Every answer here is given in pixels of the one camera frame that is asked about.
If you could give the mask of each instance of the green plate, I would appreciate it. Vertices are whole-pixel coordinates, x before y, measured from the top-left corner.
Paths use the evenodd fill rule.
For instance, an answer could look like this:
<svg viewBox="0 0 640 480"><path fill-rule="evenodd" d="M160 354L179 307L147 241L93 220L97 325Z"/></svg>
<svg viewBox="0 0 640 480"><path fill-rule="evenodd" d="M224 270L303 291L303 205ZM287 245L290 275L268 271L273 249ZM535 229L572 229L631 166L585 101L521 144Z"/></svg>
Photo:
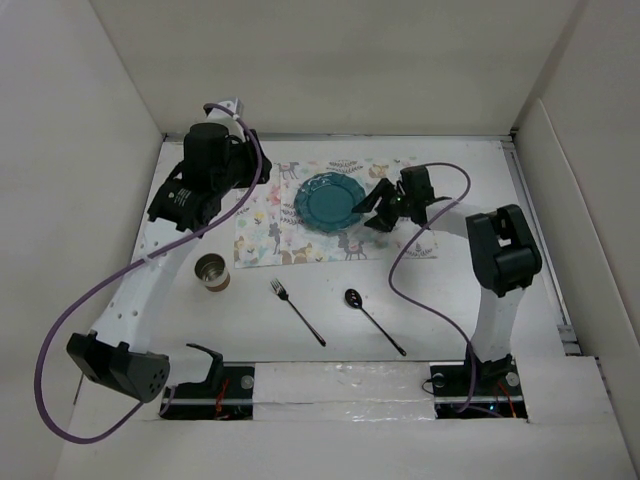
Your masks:
<svg viewBox="0 0 640 480"><path fill-rule="evenodd" d="M364 200L364 188L340 173L320 173L304 182L294 201L306 225L323 232L343 230L362 218L351 209Z"/></svg>

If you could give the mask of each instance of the spoon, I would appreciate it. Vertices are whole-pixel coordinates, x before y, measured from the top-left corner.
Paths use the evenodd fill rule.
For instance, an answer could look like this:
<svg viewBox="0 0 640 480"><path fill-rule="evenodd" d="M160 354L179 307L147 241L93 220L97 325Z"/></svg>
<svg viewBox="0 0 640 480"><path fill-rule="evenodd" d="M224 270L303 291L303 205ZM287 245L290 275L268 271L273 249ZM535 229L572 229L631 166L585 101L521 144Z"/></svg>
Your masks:
<svg viewBox="0 0 640 480"><path fill-rule="evenodd" d="M369 320L371 320L376 327L378 327L378 330L380 330L384 334L384 336L387 337L387 340L389 340L391 342L391 344L394 347L396 347L396 350L398 350L398 352L400 352L400 355L402 355L403 357L407 356L407 352L405 352L403 350L403 348L400 345L398 345L396 343L396 341L393 338L391 338L389 336L389 334L387 332L385 332L384 329L380 325L378 325L378 322L376 322L373 319L373 317L371 315L369 315L364 308L362 308L362 297L360 296L360 294L356 290L354 290L353 288L350 288L349 290L344 292L344 299L346 300L347 305L349 305L351 308L355 308L357 310L361 310L362 313L364 313L367 316L367 318Z"/></svg>

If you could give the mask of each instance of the silver cup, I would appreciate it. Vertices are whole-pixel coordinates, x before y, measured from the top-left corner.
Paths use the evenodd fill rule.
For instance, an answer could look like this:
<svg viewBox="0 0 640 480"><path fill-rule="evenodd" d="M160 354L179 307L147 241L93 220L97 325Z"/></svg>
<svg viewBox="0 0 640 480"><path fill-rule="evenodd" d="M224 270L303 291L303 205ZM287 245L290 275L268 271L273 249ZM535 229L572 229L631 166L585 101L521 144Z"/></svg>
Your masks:
<svg viewBox="0 0 640 480"><path fill-rule="evenodd" d="M224 258L217 253L207 253L200 257L196 262L195 274L211 292L221 292L229 286L231 281Z"/></svg>

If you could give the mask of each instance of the placemat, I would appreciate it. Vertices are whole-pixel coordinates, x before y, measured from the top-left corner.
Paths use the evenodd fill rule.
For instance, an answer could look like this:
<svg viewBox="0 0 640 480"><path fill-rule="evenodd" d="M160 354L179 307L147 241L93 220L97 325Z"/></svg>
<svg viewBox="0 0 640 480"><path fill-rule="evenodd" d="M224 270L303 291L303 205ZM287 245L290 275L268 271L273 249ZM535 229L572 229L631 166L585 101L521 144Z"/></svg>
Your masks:
<svg viewBox="0 0 640 480"><path fill-rule="evenodd" d="M417 164L415 157L274 164L270 181L258 186L236 214L236 268L373 260L383 257L388 250L398 251L419 230L409 219L400 219L390 233L365 227L363 219L343 231L326 234L307 228L296 214L293 202L300 185L318 173L348 175L368 194L381 178L395 182L401 169ZM405 257L435 258L436 251L435 237L425 232Z"/></svg>

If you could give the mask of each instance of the screw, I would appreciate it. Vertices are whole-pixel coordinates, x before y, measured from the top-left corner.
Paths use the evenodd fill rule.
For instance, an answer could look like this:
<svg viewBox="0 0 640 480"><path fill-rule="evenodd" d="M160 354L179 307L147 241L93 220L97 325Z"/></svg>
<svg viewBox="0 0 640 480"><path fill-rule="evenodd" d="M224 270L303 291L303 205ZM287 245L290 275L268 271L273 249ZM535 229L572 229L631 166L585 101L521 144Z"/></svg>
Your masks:
<svg viewBox="0 0 640 480"><path fill-rule="evenodd" d="M445 385L444 375L442 373L436 373L431 377L431 384L434 388L442 388Z"/></svg>
<svg viewBox="0 0 640 480"><path fill-rule="evenodd" d="M518 385L520 385L520 377L516 372L509 372L504 378L510 387L517 387Z"/></svg>
<svg viewBox="0 0 640 480"><path fill-rule="evenodd" d="M251 375L245 375L240 379L240 386L245 390L249 390L250 388L253 388L253 383L254 383L254 380Z"/></svg>

